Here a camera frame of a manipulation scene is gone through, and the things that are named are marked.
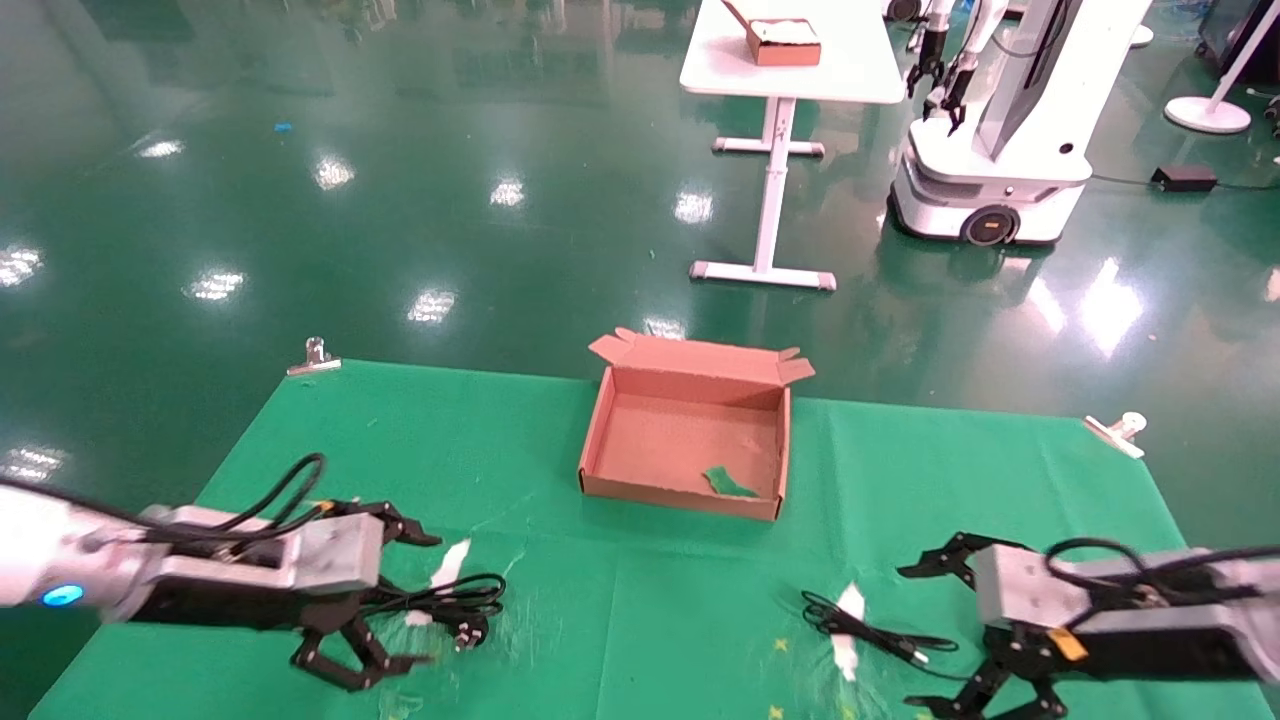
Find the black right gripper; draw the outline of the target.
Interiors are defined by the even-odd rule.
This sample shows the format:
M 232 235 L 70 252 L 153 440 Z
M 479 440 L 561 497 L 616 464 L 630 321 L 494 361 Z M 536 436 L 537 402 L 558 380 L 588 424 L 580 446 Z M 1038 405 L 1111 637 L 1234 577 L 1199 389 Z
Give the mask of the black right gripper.
M 988 536 L 952 536 L 919 560 L 897 568 L 909 579 L 951 575 L 970 591 L 975 573 L 968 561 L 993 546 L 1030 547 Z M 1062 642 L 1051 639 L 1060 619 L 1046 612 L 1000 616 L 983 634 L 986 659 L 952 697 L 909 696 L 906 705 L 934 719 L 987 719 L 988 706 L 1012 678 L 1030 684 L 1036 697 L 996 714 L 996 719 L 1065 719 L 1056 676 L 1093 680 L 1275 682 L 1275 610 L 1132 610 L 1102 612 Z

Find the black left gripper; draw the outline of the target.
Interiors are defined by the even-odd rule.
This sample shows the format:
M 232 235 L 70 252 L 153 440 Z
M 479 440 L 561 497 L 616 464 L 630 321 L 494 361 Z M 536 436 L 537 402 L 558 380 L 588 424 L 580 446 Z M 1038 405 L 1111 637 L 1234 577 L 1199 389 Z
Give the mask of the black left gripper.
M 323 503 L 325 519 L 358 515 L 369 515 L 381 525 L 383 544 L 443 544 L 443 538 L 429 534 L 420 521 L 402 514 L 392 502 L 330 500 Z M 302 641 L 292 655 L 292 666 L 329 685 L 360 692 L 433 660 L 428 655 L 390 653 L 375 637 L 361 609 L 367 596 L 367 591 L 310 594 L 218 582 L 160 582 L 131 615 L 131 621 L 256 632 L 298 630 Z M 340 664 L 321 651 L 325 638 L 334 634 L 353 651 L 360 667 Z

